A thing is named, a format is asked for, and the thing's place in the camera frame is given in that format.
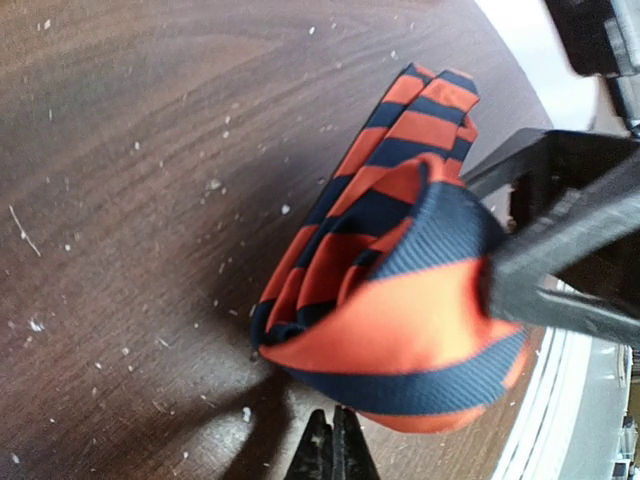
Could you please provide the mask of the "red navy striped tie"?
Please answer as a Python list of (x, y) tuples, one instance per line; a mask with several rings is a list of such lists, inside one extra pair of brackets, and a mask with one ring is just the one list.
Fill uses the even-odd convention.
[(505, 240), (460, 178), (477, 129), (466, 74), (407, 66), (296, 233), (256, 306), (254, 348), (390, 429), (467, 426), (518, 380), (527, 335), (480, 286)]

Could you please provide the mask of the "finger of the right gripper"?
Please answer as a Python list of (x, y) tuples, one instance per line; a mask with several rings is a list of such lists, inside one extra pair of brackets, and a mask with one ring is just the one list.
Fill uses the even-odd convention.
[(588, 186), (638, 152), (632, 137), (524, 128), (462, 179), (481, 199), (509, 187), (511, 228), (520, 230), (568, 190)]
[(491, 258), (484, 307), (501, 320), (638, 344), (638, 165), (568, 190), (512, 236)]

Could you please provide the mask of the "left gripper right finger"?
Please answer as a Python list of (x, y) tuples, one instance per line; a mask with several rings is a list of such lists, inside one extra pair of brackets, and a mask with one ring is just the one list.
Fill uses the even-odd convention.
[(375, 478), (375, 463), (357, 415), (336, 406), (332, 432), (332, 478), (365, 480)]

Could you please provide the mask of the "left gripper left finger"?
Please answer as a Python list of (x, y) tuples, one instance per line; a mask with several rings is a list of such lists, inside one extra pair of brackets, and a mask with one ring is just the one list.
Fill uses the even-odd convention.
[(314, 410), (295, 450), (285, 480), (330, 480), (333, 469), (332, 426), (322, 409)]

